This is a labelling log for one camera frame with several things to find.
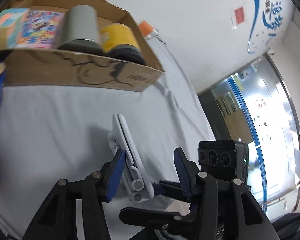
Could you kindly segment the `brown cardboard box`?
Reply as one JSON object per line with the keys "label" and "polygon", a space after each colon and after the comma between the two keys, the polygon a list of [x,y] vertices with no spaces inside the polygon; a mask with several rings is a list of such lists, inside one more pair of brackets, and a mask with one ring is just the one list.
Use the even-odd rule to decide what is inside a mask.
{"label": "brown cardboard box", "polygon": [[144,39],[129,12],[105,0],[9,0],[6,8],[29,8],[62,12],[74,6],[88,5],[97,11],[99,29],[120,23],[128,26],[139,44],[145,65],[57,49],[0,49],[0,61],[6,65],[4,84],[8,86],[54,85],[90,86],[141,92],[154,84],[164,70]]}

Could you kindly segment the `glass door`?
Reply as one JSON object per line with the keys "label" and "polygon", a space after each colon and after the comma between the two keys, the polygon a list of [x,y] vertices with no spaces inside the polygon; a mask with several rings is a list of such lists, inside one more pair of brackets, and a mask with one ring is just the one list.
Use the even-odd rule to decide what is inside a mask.
{"label": "glass door", "polygon": [[262,55],[198,96],[217,140],[249,147],[247,185],[270,220],[297,209],[300,125],[274,62]]}

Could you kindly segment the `orange capped clear container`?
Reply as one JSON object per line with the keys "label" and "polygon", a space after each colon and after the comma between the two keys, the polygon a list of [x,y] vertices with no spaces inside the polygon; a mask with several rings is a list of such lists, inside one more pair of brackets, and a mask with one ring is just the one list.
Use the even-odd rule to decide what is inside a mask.
{"label": "orange capped clear container", "polygon": [[161,38],[157,29],[148,22],[142,21],[138,25],[143,37],[156,54],[172,55],[167,43]]}

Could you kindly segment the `colourful printed flat box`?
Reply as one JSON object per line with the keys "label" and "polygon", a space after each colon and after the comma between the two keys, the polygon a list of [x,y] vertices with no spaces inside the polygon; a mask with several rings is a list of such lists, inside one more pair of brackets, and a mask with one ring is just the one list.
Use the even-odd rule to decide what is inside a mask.
{"label": "colourful printed flat box", "polygon": [[30,9],[16,47],[52,49],[63,18],[62,12]]}

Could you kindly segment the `white tablecloth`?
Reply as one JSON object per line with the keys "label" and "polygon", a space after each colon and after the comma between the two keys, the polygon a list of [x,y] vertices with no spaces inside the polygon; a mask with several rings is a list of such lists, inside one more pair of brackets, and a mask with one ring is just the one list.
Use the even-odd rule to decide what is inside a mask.
{"label": "white tablecloth", "polygon": [[213,140],[198,96],[166,43],[149,45],[164,74],[143,92],[71,87],[5,87],[0,104],[0,227],[21,239],[59,179],[84,179],[113,157],[112,117],[125,117],[152,182],[178,179],[173,152],[197,161]]}

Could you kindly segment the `pastel rubik's cube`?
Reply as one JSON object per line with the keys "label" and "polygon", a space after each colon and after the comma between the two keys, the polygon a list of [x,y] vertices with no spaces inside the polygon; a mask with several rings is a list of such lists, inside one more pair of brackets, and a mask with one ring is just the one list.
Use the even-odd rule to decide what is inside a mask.
{"label": "pastel rubik's cube", "polygon": [[0,13],[0,49],[17,45],[28,11],[29,8],[8,8]]}

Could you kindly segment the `red wall sign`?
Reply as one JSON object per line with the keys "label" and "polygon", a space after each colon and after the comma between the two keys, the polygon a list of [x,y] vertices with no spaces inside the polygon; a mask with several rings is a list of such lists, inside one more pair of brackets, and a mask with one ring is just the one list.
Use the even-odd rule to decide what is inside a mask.
{"label": "red wall sign", "polygon": [[244,8],[239,7],[234,10],[234,15],[235,15],[235,20],[236,24],[241,24],[245,21],[245,16],[244,16]]}

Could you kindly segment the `silver metal can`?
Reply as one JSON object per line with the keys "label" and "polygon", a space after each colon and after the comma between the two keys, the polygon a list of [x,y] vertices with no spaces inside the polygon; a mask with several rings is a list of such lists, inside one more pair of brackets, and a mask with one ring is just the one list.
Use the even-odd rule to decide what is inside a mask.
{"label": "silver metal can", "polygon": [[60,50],[103,55],[97,11],[83,4],[72,7],[64,16],[55,46]]}

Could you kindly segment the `yellow labelled dark jar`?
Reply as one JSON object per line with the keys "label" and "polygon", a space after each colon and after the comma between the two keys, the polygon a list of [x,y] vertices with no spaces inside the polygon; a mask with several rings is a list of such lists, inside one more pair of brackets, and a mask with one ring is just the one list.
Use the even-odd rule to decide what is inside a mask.
{"label": "yellow labelled dark jar", "polygon": [[108,57],[145,65],[145,59],[132,30],[120,23],[100,30],[101,43]]}

